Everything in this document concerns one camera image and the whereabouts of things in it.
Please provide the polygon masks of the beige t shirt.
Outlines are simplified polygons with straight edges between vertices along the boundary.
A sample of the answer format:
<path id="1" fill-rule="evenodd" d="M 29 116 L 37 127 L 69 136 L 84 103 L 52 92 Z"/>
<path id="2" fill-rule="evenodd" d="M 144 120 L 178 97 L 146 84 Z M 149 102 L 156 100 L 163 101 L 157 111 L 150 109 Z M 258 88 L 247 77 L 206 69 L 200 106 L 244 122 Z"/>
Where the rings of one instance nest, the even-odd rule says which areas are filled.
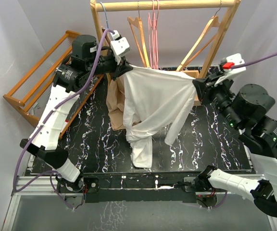
<path id="1" fill-rule="evenodd" d="M 108 86 L 106 105 L 113 130 L 125 129 L 123 124 L 125 87 L 123 76 L 111 81 Z"/>

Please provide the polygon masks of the white t shirt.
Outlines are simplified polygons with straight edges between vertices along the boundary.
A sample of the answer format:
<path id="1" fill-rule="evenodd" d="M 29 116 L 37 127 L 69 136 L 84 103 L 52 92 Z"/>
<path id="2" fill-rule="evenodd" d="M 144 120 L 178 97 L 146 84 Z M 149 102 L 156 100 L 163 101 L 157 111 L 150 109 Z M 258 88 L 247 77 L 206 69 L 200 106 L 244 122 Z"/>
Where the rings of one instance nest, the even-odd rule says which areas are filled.
<path id="1" fill-rule="evenodd" d="M 172 145 L 194 106 L 197 92 L 194 78 L 183 72 L 132 68 L 123 75 L 123 124 L 133 165 L 150 168 L 153 135 L 169 125 L 164 142 Z"/>

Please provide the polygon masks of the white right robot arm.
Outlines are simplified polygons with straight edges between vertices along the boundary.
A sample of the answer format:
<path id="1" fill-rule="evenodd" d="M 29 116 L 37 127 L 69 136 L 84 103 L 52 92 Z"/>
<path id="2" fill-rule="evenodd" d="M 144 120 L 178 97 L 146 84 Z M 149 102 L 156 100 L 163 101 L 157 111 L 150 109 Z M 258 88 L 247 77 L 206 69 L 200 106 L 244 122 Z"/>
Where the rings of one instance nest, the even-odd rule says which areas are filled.
<path id="1" fill-rule="evenodd" d="M 203 190 L 223 189 L 252 201 L 265 214 L 277 218 L 277 121 L 267 116 L 275 99 L 257 84 L 244 85 L 237 94 L 232 80 L 217 84 L 217 76 L 193 81 L 201 104 L 212 104 L 231 128 L 241 130 L 239 140 L 260 162 L 264 179 L 251 180 L 208 166 L 195 179 Z"/>

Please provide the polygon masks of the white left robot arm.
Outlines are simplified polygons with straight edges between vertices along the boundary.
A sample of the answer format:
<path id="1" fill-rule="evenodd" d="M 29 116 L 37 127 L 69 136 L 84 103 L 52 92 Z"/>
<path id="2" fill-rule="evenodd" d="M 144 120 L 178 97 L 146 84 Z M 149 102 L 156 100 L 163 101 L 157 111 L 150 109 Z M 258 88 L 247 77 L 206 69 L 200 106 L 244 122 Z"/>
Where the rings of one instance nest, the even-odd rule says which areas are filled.
<path id="1" fill-rule="evenodd" d="M 58 147 L 65 121 L 80 94 L 97 75 L 112 73 L 120 77 L 132 67 L 126 61 L 130 50 L 125 37 L 113 34 L 109 46 L 102 46 L 91 35 L 79 35 L 72 42 L 72 52 L 56 68 L 50 96 L 41 119 L 28 139 L 21 140 L 24 152 L 43 160 L 67 181 L 74 192 L 83 189 L 80 171 L 68 158 L 68 152 Z"/>

